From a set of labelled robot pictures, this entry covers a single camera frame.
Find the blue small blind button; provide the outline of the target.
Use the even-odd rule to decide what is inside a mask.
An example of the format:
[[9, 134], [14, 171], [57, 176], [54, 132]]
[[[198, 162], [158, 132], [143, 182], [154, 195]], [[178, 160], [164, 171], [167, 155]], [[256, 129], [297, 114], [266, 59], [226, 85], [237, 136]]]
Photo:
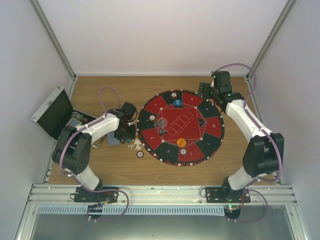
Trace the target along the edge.
[[182, 101], [180, 99], [175, 99], [173, 101], [173, 104], [174, 104], [175, 107], [179, 107], [179, 106], [182, 105]]

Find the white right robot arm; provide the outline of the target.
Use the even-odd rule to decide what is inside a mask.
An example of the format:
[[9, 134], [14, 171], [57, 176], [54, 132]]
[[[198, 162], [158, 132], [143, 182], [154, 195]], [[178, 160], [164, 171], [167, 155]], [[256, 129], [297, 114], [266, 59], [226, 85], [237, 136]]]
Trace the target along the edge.
[[239, 92], [233, 92], [231, 85], [214, 87], [212, 83], [201, 82], [197, 95], [204, 100], [213, 100], [220, 109], [237, 124], [248, 146], [242, 158], [242, 167], [224, 179], [221, 196], [228, 203], [244, 196], [253, 183], [266, 180], [266, 175], [277, 173], [278, 181], [283, 171], [284, 137], [273, 133], [262, 125], [247, 106]]

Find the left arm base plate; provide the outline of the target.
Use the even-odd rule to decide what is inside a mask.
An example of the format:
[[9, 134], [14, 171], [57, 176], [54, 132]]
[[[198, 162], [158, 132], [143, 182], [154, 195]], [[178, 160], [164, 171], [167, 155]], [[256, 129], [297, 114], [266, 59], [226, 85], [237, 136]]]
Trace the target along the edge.
[[118, 201], [118, 187], [102, 187], [102, 190], [106, 190], [100, 193], [94, 193], [85, 190], [83, 187], [77, 187], [75, 193], [72, 193], [69, 197], [75, 203], [97, 203], [97, 204], [111, 204]]

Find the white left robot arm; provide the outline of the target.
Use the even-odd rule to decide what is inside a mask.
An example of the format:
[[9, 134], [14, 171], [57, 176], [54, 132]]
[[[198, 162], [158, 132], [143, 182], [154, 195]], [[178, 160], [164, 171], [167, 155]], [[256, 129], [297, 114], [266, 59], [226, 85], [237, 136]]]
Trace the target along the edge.
[[131, 124], [138, 115], [132, 109], [110, 109], [101, 117], [77, 127], [65, 126], [58, 138], [52, 160], [58, 164], [61, 174], [73, 177], [86, 197], [98, 202], [103, 197], [102, 181], [89, 166], [92, 144], [114, 132], [121, 141], [135, 136], [135, 126]]

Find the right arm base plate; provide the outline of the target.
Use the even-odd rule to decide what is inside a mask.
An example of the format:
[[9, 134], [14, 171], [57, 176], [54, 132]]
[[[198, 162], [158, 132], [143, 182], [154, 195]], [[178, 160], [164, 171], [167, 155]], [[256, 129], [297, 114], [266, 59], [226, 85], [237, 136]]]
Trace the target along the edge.
[[206, 186], [199, 190], [199, 195], [206, 199], [207, 203], [221, 204], [242, 204], [250, 203], [250, 195], [247, 195], [243, 189], [231, 190], [224, 189], [222, 186]]

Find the orange 100 chip stack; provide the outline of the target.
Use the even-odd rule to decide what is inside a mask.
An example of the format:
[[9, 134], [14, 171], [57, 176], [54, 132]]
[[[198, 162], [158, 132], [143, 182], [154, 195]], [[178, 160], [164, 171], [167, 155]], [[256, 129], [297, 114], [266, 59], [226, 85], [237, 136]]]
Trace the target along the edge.
[[136, 153], [136, 157], [137, 158], [142, 158], [144, 156], [144, 152], [143, 151], [138, 151], [137, 153]]

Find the playing card deck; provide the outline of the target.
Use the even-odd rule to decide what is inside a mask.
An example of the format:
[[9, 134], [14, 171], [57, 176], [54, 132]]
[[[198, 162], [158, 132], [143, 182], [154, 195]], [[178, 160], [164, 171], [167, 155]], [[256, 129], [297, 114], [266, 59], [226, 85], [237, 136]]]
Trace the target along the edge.
[[107, 145], [108, 146], [117, 146], [120, 144], [120, 141], [115, 138], [114, 132], [109, 132], [107, 134]]

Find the orange big blind button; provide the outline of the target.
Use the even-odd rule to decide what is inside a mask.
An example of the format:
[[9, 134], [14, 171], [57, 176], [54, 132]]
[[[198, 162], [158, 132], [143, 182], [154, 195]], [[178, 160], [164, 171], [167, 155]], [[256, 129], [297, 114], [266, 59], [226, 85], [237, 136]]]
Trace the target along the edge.
[[180, 148], [183, 148], [183, 147], [187, 144], [187, 141], [186, 141], [184, 138], [179, 138], [179, 139], [176, 141], [176, 144], [177, 144]]

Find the green 50 chip stack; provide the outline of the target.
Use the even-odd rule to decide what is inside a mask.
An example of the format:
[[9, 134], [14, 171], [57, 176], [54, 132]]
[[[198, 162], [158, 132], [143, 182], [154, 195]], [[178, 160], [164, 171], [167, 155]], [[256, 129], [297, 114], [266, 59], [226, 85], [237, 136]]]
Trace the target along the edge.
[[134, 138], [132, 138], [132, 137], [131, 138], [125, 138], [124, 142], [125, 143], [131, 143], [133, 140], [134, 140]]

